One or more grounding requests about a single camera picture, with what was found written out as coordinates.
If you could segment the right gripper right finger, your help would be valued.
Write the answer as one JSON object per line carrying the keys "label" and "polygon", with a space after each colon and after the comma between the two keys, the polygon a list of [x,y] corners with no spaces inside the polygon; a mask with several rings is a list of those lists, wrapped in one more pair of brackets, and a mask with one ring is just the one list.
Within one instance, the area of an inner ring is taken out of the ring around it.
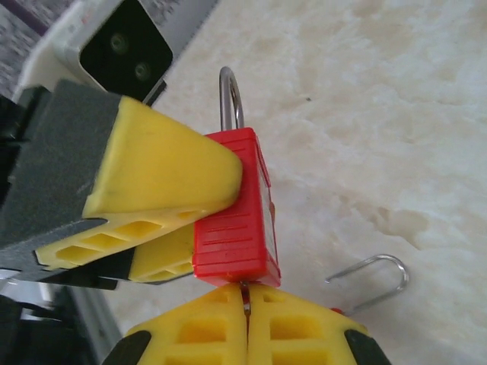
{"label": "right gripper right finger", "polygon": [[251,284],[248,364],[389,364],[368,330],[341,313]]}

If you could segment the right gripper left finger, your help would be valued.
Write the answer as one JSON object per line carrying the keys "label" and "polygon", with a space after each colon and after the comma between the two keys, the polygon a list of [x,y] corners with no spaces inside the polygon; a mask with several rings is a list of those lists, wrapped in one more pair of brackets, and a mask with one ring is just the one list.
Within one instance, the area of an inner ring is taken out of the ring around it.
{"label": "right gripper left finger", "polygon": [[240,286],[218,287],[131,328],[103,363],[247,363],[247,318]]}

